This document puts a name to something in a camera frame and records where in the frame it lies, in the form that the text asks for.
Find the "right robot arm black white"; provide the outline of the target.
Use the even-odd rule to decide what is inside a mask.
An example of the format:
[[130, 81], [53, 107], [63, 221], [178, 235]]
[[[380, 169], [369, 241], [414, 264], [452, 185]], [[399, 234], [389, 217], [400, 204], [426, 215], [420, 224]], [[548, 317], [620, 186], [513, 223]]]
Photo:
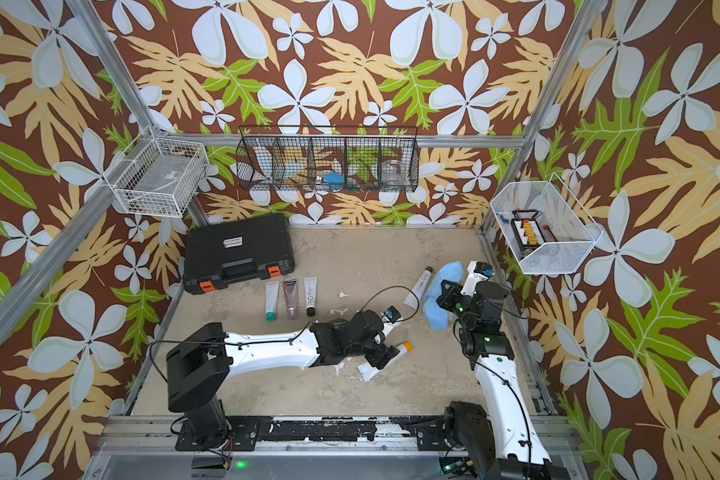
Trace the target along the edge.
[[441, 287], [437, 305], [455, 315], [456, 338], [487, 407], [483, 412], [451, 403], [447, 435], [466, 450], [478, 479], [568, 479], [568, 470], [555, 465], [543, 446], [522, 399], [514, 352], [501, 330], [505, 290], [488, 280], [471, 286], [444, 280]]

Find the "silver purple toothpaste tube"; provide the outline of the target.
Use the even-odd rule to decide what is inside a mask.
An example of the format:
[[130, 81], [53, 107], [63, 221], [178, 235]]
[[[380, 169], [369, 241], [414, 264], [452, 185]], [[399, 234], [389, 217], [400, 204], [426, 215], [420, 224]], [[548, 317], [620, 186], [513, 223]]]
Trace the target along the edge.
[[287, 318], [295, 320], [298, 309], [298, 281], [297, 280], [286, 280], [283, 282], [283, 291], [286, 300], [286, 313]]

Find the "white tube orange cap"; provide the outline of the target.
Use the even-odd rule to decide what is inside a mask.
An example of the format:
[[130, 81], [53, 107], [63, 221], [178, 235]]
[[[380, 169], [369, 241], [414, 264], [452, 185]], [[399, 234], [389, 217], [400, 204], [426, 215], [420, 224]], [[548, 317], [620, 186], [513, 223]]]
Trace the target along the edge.
[[358, 366], [362, 379], [365, 382], [371, 381], [386, 367], [393, 365], [412, 350], [412, 344], [410, 342], [404, 342], [394, 347], [388, 347], [382, 353], [374, 353]]

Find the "white tube teal cap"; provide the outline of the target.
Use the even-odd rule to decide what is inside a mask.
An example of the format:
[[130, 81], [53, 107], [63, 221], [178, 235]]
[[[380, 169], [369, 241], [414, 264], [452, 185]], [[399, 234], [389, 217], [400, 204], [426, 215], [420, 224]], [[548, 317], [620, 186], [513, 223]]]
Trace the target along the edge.
[[279, 289], [279, 281], [267, 282], [265, 285], [265, 319], [268, 322], [277, 318]]

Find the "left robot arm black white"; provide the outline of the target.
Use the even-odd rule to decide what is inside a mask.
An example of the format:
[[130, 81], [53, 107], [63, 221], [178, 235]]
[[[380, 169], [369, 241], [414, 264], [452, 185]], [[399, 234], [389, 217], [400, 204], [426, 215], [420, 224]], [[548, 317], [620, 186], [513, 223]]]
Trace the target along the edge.
[[310, 323], [296, 332], [243, 335], [226, 332], [219, 322], [204, 325], [166, 354], [168, 409], [181, 415], [179, 451], [218, 453], [243, 436], [224, 413], [217, 392], [224, 381], [274, 368], [334, 366], [362, 357], [359, 371], [372, 380], [387, 366], [413, 350], [409, 342], [386, 343], [401, 322], [391, 307], [379, 315], [363, 310], [350, 319]]

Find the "blue microfiber cloth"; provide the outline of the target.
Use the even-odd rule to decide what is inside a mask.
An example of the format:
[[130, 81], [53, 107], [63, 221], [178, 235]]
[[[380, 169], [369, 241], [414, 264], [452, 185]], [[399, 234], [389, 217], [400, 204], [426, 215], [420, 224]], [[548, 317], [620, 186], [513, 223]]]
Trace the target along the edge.
[[460, 283], [464, 277], [464, 268], [460, 261], [445, 264], [434, 275], [424, 295], [422, 312], [434, 331], [444, 330], [448, 326], [450, 313], [441, 308], [437, 300], [443, 294], [443, 281]]

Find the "white tube black cap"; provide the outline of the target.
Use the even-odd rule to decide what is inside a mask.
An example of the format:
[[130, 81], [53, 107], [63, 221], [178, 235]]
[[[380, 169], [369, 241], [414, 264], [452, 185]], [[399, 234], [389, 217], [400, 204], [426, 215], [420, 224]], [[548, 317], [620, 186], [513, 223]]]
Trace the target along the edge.
[[317, 283], [316, 277], [304, 279], [306, 313], [309, 317], [316, 315]]

